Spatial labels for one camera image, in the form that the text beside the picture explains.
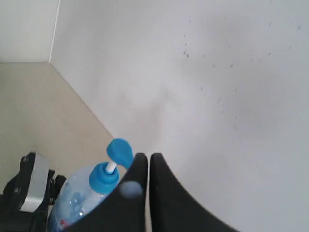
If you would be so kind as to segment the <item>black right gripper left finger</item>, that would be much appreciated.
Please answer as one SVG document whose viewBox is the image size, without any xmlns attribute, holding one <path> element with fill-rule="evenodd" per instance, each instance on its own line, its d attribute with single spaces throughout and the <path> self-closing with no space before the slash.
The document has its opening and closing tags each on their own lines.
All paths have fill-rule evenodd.
<svg viewBox="0 0 309 232">
<path fill-rule="evenodd" d="M 145 232 L 148 160 L 137 153 L 111 194 L 66 232 Z"/>
</svg>

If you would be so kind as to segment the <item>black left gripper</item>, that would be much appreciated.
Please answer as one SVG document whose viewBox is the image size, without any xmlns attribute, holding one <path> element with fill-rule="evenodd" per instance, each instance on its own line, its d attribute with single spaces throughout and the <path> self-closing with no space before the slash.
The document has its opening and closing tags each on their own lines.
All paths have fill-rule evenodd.
<svg viewBox="0 0 309 232">
<path fill-rule="evenodd" d="M 33 213 L 22 212 L 20 208 L 26 198 L 35 152 L 23 156 L 19 172 L 6 184 L 0 195 L 0 230 L 2 232 L 44 232 L 49 207 L 54 205 L 66 181 L 63 175 L 53 178 L 55 171 L 49 168 L 44 200 Z"/>
</svg>

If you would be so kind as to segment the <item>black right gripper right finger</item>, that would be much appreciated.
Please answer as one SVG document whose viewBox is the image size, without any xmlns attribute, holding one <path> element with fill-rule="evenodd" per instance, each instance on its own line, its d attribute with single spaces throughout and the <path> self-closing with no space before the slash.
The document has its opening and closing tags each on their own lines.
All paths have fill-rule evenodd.
<svg viewBox="0 0 309 232">
<path fill-rule="evenodd" d="M 154 232 L 235 232 L 180 184 L 161 153 L 150 158 L 150 214 Z"/>
</svg>

